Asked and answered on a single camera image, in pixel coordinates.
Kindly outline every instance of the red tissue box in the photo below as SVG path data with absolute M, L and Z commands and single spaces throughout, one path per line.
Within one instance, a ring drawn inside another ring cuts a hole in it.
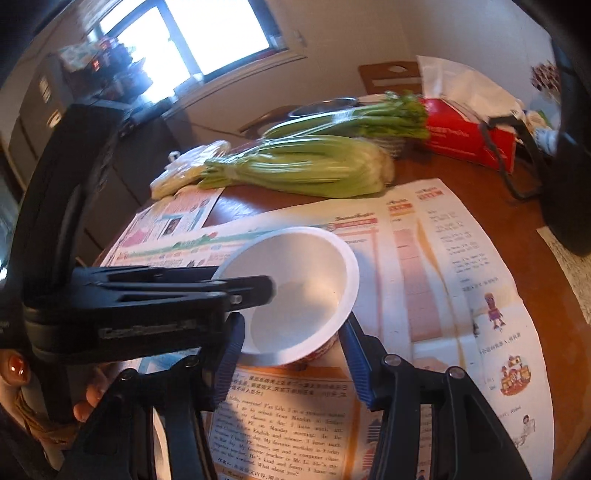
M 477 121 L 468 120 L 439 98 L 426 99 L 424 103 L 429 113 L 427 128 L 431 138 L 425 143 L 429 150 L 499 169 L 496 158 L 485 147 Z M 515 163 L 515 133 L 499 128 L 490 130 L 489 133 L 505 161 L 505 168 L 512 173 Z

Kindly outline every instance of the metal bowl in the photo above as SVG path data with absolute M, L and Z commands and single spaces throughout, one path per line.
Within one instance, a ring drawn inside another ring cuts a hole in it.
M 325 100 L 324 102 L 311 103 L 304 105 L 290 112 L 291 118 L 299 118 L 301 116 L 315 115 L 317 113 L 336 112 L 338 110 L 345 110 L 357 105 L 357 99 L 352 97 L 341 97 L 333 100 Z

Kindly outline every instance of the chair backrest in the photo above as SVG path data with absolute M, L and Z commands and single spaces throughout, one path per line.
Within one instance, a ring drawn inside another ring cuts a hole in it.
M 369 95 L 386 91 L 422 93 L 421 72 L 416 61 L 388 61 L 360 65 L 359 75 Z

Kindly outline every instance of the wooden chair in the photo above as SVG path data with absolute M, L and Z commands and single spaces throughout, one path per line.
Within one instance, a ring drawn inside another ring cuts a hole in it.
M 421 72 L 416 61 L 388 61 L 372 65 L 360 65 L 359 75 L 369 95 L 386 91 L 422 93 Z
M 269 124 L 276 124 L 288 120 L 290 112 L 300 107 L 301 105 L 285 105 L 271 110 L 270 112 L 255 118 L 252 122 L 241 126 L 238 132 L 244 134 L 249 140 L 257 140 L 261 137 L 259 130 Z

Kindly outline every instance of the celery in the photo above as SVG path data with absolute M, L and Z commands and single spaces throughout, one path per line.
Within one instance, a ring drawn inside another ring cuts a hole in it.
M 205 162 L 199 186 L 251 183 L 274 190 L 347 198 L 380 192 L 392 182 L 388 154 L 363 140 L 312 135 L 269 140 L 245 152 Z
M 428 138 L 427 111 L 411 93 L 388 93 L 386 101 L 347 111 L 318 113 L 276 125 L 263 134 L 265 139 L 308 135 L 344 137 Z

